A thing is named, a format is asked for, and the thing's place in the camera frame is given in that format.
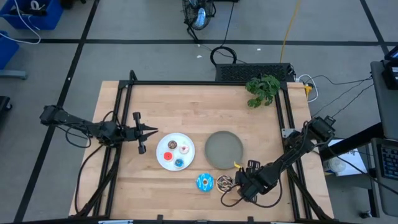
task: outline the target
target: gray floor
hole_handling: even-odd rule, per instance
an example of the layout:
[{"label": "gray floor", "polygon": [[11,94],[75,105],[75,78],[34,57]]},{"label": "gray floor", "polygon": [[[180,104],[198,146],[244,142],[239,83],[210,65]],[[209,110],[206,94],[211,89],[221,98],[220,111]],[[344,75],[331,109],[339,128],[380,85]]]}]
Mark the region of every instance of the gray floor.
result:
[{"label": "gray floor", "polygon": [[[396,0],[366,0],[385,41],[397,41],[394,23]],[[77,2],[65,11],[56,30],[41,31],[45,39],[79,39],[93,0]],[[228,24],[231,3],[218,2],[217,15],[198,33],[201,39],[222,40]],[[234,9],[229,40],[283,40],[295,1],[241,0]],[[178,0],[101,0],[88,39],[185,40],[190,37],[182,23]],[[0,29],[15,38],[33,38],[26,30],[14,30],[0,19]],[[289,40],[377,41],[359,0],[303,0]],[[278,62],[280,45],[230,45],[238,59],[250,63]],[[25,70],[27,80],[0,80],[0,95],[10,96],[13,110],[0,132],[0,223],[14,219],[19,202],[43,143],[46,128],[39,123],[44,105],[55,104],[70,68],[77,44],[21,45],[7,69]],[[64,108],[91,119],[103,80],[126,79],[134,69],[140,80],[214,80],[210,52],[194,44],[85,44]],[[334,82],[367,78],[370,62],[380,60],[380,46],[288,45],[284,62],[294,65],[297,74],[325,75]],[[216,56],[218,62],[230,58]],[[352,85],[333,86],[316,79],[320,92],[310,103],[311,112],[336,98]],[[334,114],[371,81],[362,83],[319,115]],[[365,91],[336,116],[336,135],[348,137],[379,121],[374,90]],[[346,126],[350,120],[352,126]],[[25,221],[66,217],[70,208],[83,151],[69,146],[56,130],[42,172],[30,201]],[[382,214],[381,219],[358,218],[369,209],[365,190],[345,186],[327,178],[335,217],[346,222],[393,223],[397,218]]]}]

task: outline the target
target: yellow clip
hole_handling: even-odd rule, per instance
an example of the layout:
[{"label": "yellow clip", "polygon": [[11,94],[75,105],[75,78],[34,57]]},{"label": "yellow clip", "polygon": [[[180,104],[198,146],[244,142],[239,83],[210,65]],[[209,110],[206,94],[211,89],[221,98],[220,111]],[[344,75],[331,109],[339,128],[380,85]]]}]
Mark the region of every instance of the yellow clip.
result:
[{"label": "yellow clip", "polygon": [[235,161],[234,161],[234,166],[235,166],[236,168],[238,168],[238,169],[243,168],[242,166],[240,166],[239,164],[237,164]]},{"label": "yellow clip", "polygon": [[310,94],[312,87],[310,87],[309,85],[304,85],[304,90],[305,90],[305,95],[307,96],[308,99],[308,94]]}]

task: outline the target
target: red object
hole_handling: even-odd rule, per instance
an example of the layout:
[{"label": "red object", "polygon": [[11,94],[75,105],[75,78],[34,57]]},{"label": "red object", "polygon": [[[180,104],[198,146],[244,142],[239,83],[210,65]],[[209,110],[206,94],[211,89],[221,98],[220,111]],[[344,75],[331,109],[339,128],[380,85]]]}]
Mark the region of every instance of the red object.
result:
[{"label": "red object", "polygon": [[166,152],[164,155],[164,160],[171,161],[173,159],[173,154],[171,152]]}]

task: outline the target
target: white plate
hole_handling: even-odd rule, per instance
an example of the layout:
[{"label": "white plate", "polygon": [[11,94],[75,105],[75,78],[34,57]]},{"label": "white plate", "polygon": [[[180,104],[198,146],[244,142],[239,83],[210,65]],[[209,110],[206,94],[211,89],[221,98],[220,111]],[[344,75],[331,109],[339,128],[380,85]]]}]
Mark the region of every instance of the white plate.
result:
[{"label": "white plate", "polygon": [[[169,149],[168,143],[169,141],[177,142],[177,147],[173,150]],[[189,151],[186,154],[182,154],[180,152],[180,146],[186,145],[189,146]],[[166,152],[171,152],[173,154],[173,159],[171,161],[166,161],[164,159],[164,154]],[[164,136],[162,140],[159,141],[157,148],[156,148],[156,158],[159,164],[167,170],[170,171],[179,171],[187,168],[193,158],[195,157],[195,146],[193,145],[192,140],[181,133],[172,133]],[[177,167],[174,165],[176,159],[183,160],[183,166]]]}]

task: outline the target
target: yellow cable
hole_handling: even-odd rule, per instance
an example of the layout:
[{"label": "yellow cable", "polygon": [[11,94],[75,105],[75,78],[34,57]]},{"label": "yellow cable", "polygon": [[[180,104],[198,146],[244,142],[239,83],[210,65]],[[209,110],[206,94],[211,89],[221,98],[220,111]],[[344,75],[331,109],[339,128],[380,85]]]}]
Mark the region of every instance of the yellow cable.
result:
[{"label": "yellow cable", "polygon": [[282,63],[282,58],[284,57],[284,50],[285,50],[285,44],[286,44],[287,36],[289,35],[290,28],[292,28],[292,24],[293,24],[294,18],[296,17],[297,11],[299,10],[300,3],[301,3],[301,0],[297,0],[296,7],[294,8],[293,16],[292,16],[292,18],[290,20],[290,23],[289,23],[289,28],[287,28],[287,31],[286,31],[284,43],[282,45],[282,51],[280,53],[279,63]]}]

